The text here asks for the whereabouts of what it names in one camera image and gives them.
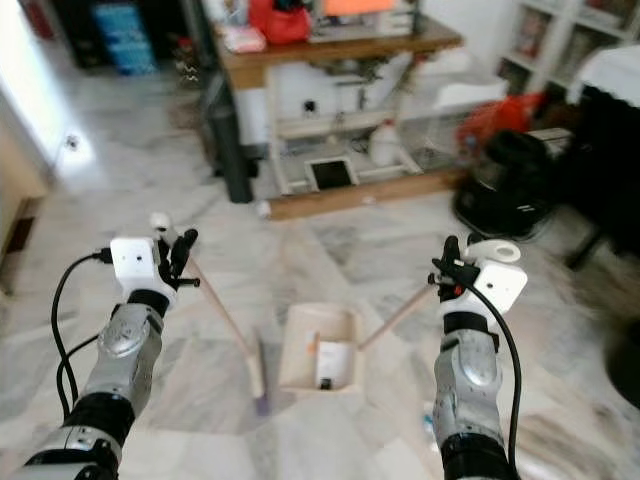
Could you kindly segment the wooden-handled broom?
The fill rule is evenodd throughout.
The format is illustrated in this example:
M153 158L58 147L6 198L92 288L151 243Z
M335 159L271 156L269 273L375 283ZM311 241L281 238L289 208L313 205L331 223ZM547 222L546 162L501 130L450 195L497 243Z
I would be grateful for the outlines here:
M179 234L182 234L184 230L183 232L178 232L178 229L174 227L172 218L166 212L152 212L148 221L150 221L151 228L156 232L157 247L159 247L161 257L164 259L164 257L170 255L170 247L172 247L174 239ZM207 279L200 265L192 259L192 250L182 276L183 278L193 278L195 276L193 268L197 268L198 273L201 273L202 282L201 287L198 288L204 294L205 301L214 308L216 314L227 325L229 332L232 333L234 340L236 340L239 352L241 352L244 365L246 365L248 380L250 380L250 396L255 401L256 415L261 417L268 416L269 399L268 389L266 389L264 361L262 361L261 340L255 337L252 332L248 333L248 335L244 334L244 330L236 323L228 308L221 302L218 293L212 288L210 280Z

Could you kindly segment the black round trash bin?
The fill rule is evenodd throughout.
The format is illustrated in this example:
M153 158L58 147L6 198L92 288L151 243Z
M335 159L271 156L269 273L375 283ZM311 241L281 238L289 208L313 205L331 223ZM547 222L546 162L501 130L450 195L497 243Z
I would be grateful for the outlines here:
M552 214L556 156L530 133L503 129L485 142L451 202L454 218L488 239L530 241Z

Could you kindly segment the black cylindrical stand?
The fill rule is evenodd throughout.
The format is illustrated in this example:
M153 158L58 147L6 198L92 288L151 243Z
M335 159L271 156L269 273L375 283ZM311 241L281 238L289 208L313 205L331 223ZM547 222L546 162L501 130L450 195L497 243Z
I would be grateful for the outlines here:
M224 179L229 200L233 204L252 204L251 163L244 160L241 148L236 99L227 78L218 70L206 73L200 106L204 119L202 132Z

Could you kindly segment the white plastic jug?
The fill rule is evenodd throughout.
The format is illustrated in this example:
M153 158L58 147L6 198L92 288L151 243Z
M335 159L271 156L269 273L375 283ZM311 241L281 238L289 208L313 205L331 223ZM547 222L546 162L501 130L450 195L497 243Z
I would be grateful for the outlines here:
M369 140L367 140L367 155L374 165L396 165L401 150L401 138L399 138L396 122L393 119L385 119L371 132Z

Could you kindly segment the black white-framed panel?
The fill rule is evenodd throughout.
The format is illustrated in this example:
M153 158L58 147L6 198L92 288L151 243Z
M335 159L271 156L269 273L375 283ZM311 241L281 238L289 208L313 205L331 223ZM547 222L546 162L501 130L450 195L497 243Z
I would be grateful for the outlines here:
M306 177L315 191L357 186L358 175L349 165L348 155L316 157L307 160Z

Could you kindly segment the white paper card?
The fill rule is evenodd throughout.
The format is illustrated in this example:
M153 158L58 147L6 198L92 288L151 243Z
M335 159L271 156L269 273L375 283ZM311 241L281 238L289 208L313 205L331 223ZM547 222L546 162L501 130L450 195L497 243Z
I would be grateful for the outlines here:
M349 342L320 340L315 352L315 387L342 390L352 383L357 349Z

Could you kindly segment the red net bag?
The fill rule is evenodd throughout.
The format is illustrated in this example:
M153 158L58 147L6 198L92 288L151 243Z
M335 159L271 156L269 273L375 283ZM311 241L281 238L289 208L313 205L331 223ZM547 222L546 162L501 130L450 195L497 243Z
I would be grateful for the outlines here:
M460 151L484 147L500 131L530 132L532 114L543 102L544 93L518 93L475 108L454 133Z

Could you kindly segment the black furniture with white cloth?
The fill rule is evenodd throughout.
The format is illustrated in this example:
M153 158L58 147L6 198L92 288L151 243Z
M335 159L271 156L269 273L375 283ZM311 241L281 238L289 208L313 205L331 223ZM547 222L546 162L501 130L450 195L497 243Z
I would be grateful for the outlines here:
M591 230L566 265L580 269L603 241L640 255L640 44L591 55L567 99L582 116L564 155L566 202Z

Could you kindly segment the white rack under table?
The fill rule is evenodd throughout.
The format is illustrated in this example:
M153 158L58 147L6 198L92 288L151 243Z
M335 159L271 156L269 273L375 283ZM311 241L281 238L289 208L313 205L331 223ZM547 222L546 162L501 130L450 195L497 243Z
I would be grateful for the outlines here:
M271 178L283 195L296 193L300 184L285 173L287 138L315 138L340 131L364 131L384 119L416 122L439 114L435 99L445 84L460 83L471 72L474 56L462 49L428 55L422 65L411 56L393 56L378 69L379 79L367 82L355 76L329 76L302 61L268 68L268 84L238 96L238 105L259 120L251 120L242 140L268 147Z

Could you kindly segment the blue box stack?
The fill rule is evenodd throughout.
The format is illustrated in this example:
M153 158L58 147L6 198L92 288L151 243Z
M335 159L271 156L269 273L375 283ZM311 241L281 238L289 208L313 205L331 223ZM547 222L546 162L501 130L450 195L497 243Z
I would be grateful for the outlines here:
M91 12L116 72L122 76L150 76L157 72L154 51L136 4L95 3Z

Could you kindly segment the pink package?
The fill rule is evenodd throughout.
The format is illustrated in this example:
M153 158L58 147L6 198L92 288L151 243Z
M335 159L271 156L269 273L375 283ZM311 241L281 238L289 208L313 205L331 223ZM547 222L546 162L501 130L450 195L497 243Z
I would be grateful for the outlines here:
M234 54L261 52L268 47L268 41L260 29L252 26L223 26L219 33L224 49Z

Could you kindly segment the brown wooden table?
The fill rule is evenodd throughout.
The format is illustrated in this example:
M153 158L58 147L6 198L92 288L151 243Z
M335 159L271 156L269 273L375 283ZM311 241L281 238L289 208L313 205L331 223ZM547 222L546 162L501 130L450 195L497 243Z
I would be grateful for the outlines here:
M279 195L268 198L271 205L270 221L288 221L372 204L388 204L404 198L434 195L449 191L466 177L466 170L449 168L443 172L413 173L413 163L407 161L407 174L396 179L381 180L370 186L351 186L325 189L314 193L294 193L292 183L285 178L282 154L283 141L310 134L325 134L319 120L288 120L283 122L271 109L275 104L273 68L296 61L334 61L361 58L387 58L408 54L413 60L440 50L454 49L465 44L461 33L444 26L439 20L425 15L424 28L411 35L357 38L357 40L326 42L326 44L292 44L268 46L261 52L234 54L224 49L220 38L214 40L215 58L227 73L227 83L234 92L262 90L268 101L265 111L268 122L266 161L275 179Z

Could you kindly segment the white bookshelf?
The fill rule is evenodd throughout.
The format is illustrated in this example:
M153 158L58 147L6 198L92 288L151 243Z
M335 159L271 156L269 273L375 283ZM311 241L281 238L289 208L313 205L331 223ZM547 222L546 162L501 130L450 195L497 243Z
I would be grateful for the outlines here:
M640 0L506 0L495 73L508 95L562 99L596 51L640 41Z

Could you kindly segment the orange flat item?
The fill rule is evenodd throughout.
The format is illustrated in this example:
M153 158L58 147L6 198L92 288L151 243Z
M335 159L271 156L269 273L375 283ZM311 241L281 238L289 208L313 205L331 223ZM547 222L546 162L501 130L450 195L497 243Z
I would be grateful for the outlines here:
M325 17L352 17L352 15L389 12L398 0L324 0Z

